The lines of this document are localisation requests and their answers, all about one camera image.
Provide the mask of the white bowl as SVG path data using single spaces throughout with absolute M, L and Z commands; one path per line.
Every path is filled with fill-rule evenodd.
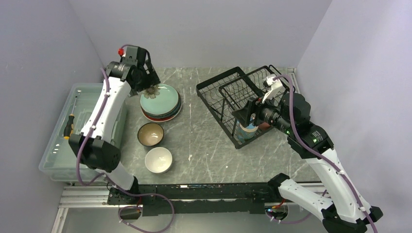
M 164 147 L 151 149 L 145 156 L 146 168 L 155 174 L 167 172 L 172 166 L 172 154 Z

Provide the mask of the light blue flower plate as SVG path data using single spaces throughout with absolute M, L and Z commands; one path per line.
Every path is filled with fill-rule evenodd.
M 179 94 L 174 87 L 161 83 L 145 90 L 139 101 L 145 112 L 160 116 L 172 111 L 177 106 Z

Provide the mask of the red rimmed bottom plate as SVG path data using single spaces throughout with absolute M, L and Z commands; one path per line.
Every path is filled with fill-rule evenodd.
M 163 123 L 163 122 L 171 121 L 172 119 L 176 118 L 177 115 L 180 113 L 181 109 L 182 109 L 182 105 L 179 105 L 179 107 L 176 107 L 174 114 L 170 115 L 169 117 L 165 117 L 165 118 L 150 117 L 148 113 L 143 110 L 143 108 L 141 108 L 141 111 L 144 117 L 148 119 L 149 121 L 156 122 L 156 123 Z

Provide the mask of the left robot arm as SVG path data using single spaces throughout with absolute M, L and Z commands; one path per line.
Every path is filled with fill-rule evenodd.
M 90 119 L 69 145 L 76 155 L 76 178 L 83 186 L 105 176 L 128 204 L 141 195 L 138 179 L 122 165 L 120 149 L 111 144 L 112 132 L 126 98 L 160 84 L 150 53 L 139 46 L 123 45 L 120 60 L 101 68 L 103 87 Z

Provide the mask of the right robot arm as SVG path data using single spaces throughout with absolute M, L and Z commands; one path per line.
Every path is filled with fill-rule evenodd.
M 329 194 L 328 198 L 321 196 L 280 173 L 268 182 L 269 198 L 284 198 L 300 205 L 329 233 L 364 233 L 368 227 L 377 232 L 381 209 L 370 205 L 357 191 L 326 131 L 310 121 L 310 109 L 301 94 L 286 93 L 277 106 L 252 99 L 232 112 L 242 126 L 265 122 L 283 132 L 290 147 L 316 172 Z

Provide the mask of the black wire dish rack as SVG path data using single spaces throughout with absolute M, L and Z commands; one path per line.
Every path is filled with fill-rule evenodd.
M 248 145 L 273 129 L 262 126 L 257 128 L 250 139 L 240 139 L 241 127 L 232 115 L 233 111 L 244 107 L 249 99 L 264 96 L 263 80 L 271 74 L 282 73 L 273 65 L 262 66 L 249 73 L 245 73 L 240 67 L 235 67 L 196 85 L 197 95 L 236 149 Z

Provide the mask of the clear plastic storage box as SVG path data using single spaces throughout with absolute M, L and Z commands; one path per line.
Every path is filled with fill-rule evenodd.
M 81 131 L 93 112 L 102 87 L 102 83 L 76 83 L 72 86 L 38 166 L 51 180 L 66 183 L 78 181 L 75 154 L 63 137 L 64 127 L 74 110 L 74 133 Z

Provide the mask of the dark bowl beige inside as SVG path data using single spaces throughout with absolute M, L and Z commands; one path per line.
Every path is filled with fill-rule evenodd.
M 137 132 L 137 139 L 143 146 L 153 147 L 164 138 L 164 129 L 157 123 L 146 123 Z

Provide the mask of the dark teal plate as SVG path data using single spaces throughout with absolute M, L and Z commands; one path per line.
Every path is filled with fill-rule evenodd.
M 140 98 L 142 112 L 152 119 L 166 119 L 176 115 L 181 108 L 181 98 L 161 98 L 147 99 Z

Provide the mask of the blue mug orange inside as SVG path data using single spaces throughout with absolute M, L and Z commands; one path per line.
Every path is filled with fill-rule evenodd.
M 252 139 L 257 131 L 258 126 L 254 126 L 253 123 L 249 124 L 247 127 L 244 127 L 240 124 L 239 121 L 237 121 L 236 138 L 241 143 L 244 143 Z

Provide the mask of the yellow black screwdriver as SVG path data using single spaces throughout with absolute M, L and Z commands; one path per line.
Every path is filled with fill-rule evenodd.
M 68 116 L 68 120 L 66 122 L 64 131 L 63 131 L 63 138 L 68 140 L 73 132 L 73 124 L 74 124 L 74 119 L 75 119 L 75 115 L 74 115 L 74 110 L 76 107 L 76 102 L 77 102 L 78 96 L 75 96 L 74 98 L 74 103 L 73 103 L 73 107 L 72 107 L 72 111 Z

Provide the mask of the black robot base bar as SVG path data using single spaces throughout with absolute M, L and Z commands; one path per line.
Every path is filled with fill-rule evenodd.
M 109 206 L 138 205 L 143 216 L 161 214 L 236 213 L 264 214 L 283 198 L 267 183 L 141 184 L 143 196 L 131 197 L 109 189 Z

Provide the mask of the pink mug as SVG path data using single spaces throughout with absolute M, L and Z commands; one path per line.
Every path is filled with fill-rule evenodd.
M 261 124 L 259 124 L 258 128 L 259 128 L 261 131 L 266 131 L 266 130 L 268 130 L 269 128 L 271 128 L 271 125 L 268 124 L 268 123 L 266 123 L 266 122 L 262 122 Z

